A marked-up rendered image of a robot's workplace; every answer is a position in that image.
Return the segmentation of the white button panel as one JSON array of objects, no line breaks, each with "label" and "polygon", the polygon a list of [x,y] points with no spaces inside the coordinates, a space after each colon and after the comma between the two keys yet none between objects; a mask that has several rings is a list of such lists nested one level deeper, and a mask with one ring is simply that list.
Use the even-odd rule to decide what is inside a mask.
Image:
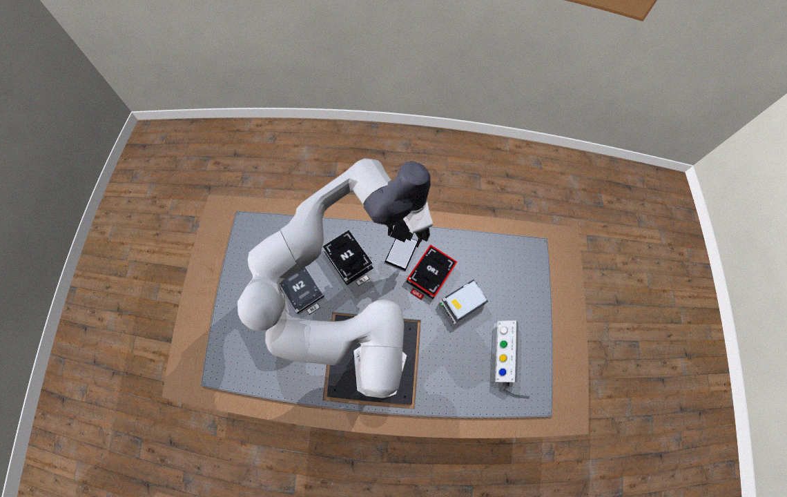
[{"label": "white button panel", "polygon": [[492,349],[491,382],[503,382],[502,392],[516,397],[529,398],[507,392],[509,382],[517,382],[518,367],[518,322],[498,321],[494,323],[494,348]]}]

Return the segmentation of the black rectangular nest with red border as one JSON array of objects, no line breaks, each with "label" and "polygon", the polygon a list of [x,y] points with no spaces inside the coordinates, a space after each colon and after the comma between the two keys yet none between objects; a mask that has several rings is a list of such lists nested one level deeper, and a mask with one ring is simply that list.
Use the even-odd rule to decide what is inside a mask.
[{"label": "black rectangular nest with red border", "polygon": [[456,263],[456,260],[429,245],[406,282],[434,299]]}]

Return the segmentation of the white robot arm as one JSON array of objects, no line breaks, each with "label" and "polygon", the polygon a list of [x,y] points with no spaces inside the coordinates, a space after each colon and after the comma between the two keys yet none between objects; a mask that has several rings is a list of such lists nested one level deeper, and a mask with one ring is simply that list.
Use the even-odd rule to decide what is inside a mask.
[{"label": "white robot arm", "polygon": [[[324,212],[351,192],[363,202],[374,223],[396,223],[391,238],[405,242],[414,233],[431,227],[427,168],[418,162],[406,162],[390,182],[380,161],[361,159],[309,196],[286,226],[249,252],[254,279],[237,301],[242,323],[249,329],[265,330],[265,344],[278,358],[336,365],[346,358],[353,344],[361,344],[353,350],[358,392],[376,398],[396,394],[407,358],[402,353],[405,324],[398,303],[369,303],[362,313],[345,321],[293,318],[281,283],[319,257],[324,242]],[[399,222],[402,219],[406,224]]]}]

